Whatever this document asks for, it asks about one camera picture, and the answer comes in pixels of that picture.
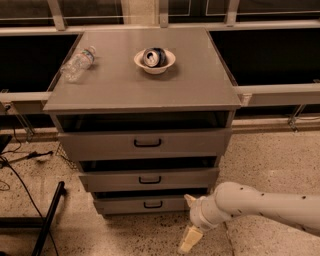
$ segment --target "can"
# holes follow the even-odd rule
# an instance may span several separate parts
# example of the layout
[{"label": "can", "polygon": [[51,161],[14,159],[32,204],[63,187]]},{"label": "can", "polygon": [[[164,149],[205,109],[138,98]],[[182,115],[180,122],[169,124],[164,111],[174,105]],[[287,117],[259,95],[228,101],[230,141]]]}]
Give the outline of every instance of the can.
[{"label": "can", "polygon": [[166,54],[161,48],[149,48],[143,53],[143,62],[150,68],[163,66]]}]

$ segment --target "white bowl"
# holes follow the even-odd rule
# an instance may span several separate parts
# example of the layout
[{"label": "white bowl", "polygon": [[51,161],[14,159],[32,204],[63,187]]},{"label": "white bowl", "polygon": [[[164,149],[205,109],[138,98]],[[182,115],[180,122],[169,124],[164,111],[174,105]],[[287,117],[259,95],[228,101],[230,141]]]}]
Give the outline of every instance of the white bowl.
[{"label": "white bowl", "polygon": [[176,56],[174,56],[174,54],[172,52],[164,49],[164,52],[166,54],[166,63],[167,64],[162,67],[150,68],[150,67],[146,66],[143,62],[144,51],[145,50],[138,52],[136,54],[136,56],[134,57],[134,62],[137,64],[137,66],[143,68],[144,71],[146,71],[147,73],[152,74],[152,75],[162,74],[163,72],[165,72],[167,70],[168,67],[172,66],[174,64],[174,62],[176,61]]}]

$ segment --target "terrazzo floor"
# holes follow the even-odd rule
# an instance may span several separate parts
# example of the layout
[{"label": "terrazzo floor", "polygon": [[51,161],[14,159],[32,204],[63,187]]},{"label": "terrazzo floor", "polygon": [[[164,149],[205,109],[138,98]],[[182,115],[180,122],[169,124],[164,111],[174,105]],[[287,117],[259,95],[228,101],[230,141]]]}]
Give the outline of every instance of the terrazzo floor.
[{"label": "terrazzo floor", "polygon": [[[293,133],[284,125],[262,127],[237,125],[220,164],[217,184],[234,181],[260,191],[320,195],[320,123]],[[96,213],[92,197],[71,169],[56,154],[55,134],[34,137],[19,151],[45,153],[13,164],[45,215],[59,181],[66,184],[51,232],[59,255],[178,255],[177,247],[187,213],[166,213],[103,218]],[[12,142],[7,149],[16,148]],[[5,154],[12,160],[26,154]],[[21,183],[10,169],[0,169],[0,216],[37,216]],[[0,229],[0,251],[12,256],[31,255],[39,230]],[[56,255],[49,238],[42,255]],[[264,256],[320,255],[320,238],[263,217],[242,217],[205,234],[189,255]]]}]

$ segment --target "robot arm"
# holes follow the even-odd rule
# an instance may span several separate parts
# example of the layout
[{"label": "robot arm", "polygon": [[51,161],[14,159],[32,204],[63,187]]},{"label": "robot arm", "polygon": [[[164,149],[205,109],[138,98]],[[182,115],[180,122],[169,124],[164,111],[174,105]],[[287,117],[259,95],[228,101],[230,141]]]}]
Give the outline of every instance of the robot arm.
[{"label": "robot arm", "polygon": [[258,215],[320,236],[320,196],[260,192],[233,182],[220,184],[198,199],[185,195],[192,227],[187,227],[179,252],[188,253],[203,236],[224,221]]}]

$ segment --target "clear plastic bottle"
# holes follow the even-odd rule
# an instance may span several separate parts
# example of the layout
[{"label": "clear plastic bottle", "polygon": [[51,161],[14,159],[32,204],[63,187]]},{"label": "clear plastic bottle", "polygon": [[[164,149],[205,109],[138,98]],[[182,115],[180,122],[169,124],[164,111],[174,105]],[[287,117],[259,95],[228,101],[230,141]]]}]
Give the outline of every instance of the clear plastic bottle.
[{"label": "clear plastic bottle", "polygon": [[77,82],[84,71],[90,68],[94,62],[95,54],[96,49],[93,46],[81,50],[61,67],[61,73],[68,82]]}]

